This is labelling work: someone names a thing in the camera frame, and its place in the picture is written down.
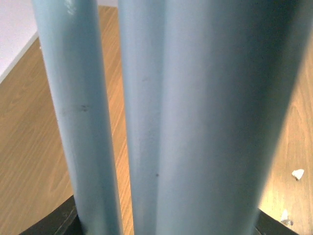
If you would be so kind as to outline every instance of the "small white object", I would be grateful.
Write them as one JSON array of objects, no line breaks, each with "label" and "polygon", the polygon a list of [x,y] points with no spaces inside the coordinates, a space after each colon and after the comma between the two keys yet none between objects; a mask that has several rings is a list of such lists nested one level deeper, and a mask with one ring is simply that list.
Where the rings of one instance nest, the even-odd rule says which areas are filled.
[{"label": "small white object", "polygon": [[296,178],[297,180],[300,180],[301,177],[303,176],[303,173],[304,173],[304,169],[298,169],[298,170],[294,170],[292,172],[292,176],[294,178]]},{"label": "small white object", "polygon": [[288,220],[288,211],[284,209],[280,222]]}]

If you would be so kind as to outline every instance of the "thin blue pole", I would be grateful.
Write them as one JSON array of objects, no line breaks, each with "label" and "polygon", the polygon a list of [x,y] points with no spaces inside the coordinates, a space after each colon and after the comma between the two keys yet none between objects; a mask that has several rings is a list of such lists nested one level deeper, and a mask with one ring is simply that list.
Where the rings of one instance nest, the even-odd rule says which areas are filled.
[{"label": "thin blue pole", "polygon": [[134,232],[156,233],[164,0],[119,0]]},{"label": "thin blue pole", "polygon": [[33,0],[79,219],[122,234],[96,0]]},{"label": "thin blue pole", "polygon": [[166,3],[156,233],[249,235],[313,1]]}]

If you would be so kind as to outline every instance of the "wood grain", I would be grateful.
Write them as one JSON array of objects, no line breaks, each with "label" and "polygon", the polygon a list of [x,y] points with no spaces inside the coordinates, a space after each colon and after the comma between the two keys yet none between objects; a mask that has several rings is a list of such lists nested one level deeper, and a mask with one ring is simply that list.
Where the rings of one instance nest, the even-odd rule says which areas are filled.
[{"label": "wood grain", "polygon": [[[116,8],[100,7],[113,146],[123,229],[134,234]],[[260,204],[293,230],[313,234],[313,38]],[[0,234],[18,234],[72,195],[39,41],[0,84]],[[291,177],[303,168],[300,181]]]}]

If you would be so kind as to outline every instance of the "black base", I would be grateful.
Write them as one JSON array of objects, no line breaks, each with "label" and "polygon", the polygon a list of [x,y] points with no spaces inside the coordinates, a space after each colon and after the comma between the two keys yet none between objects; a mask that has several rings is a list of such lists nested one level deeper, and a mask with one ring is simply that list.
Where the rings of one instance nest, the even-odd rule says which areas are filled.
[{"label": "black base", "polygon": [[[74,197],[71,196],[62,205],[45,218],[34,224],[21,235],[82,235]],[[253,235],[297,235],[295,232],[259,210],[259,217]]]}]

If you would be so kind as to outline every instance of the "white wall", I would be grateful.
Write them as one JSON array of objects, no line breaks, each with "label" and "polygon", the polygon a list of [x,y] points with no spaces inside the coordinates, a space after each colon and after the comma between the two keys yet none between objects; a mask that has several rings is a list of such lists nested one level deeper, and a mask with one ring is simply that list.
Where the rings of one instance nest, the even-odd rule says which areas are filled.
[{"label": "white wall", "polygon": [[[98,0],[117,6],[117,0]],[[0,0],[0,83],[37,38],[31,0]]]}]

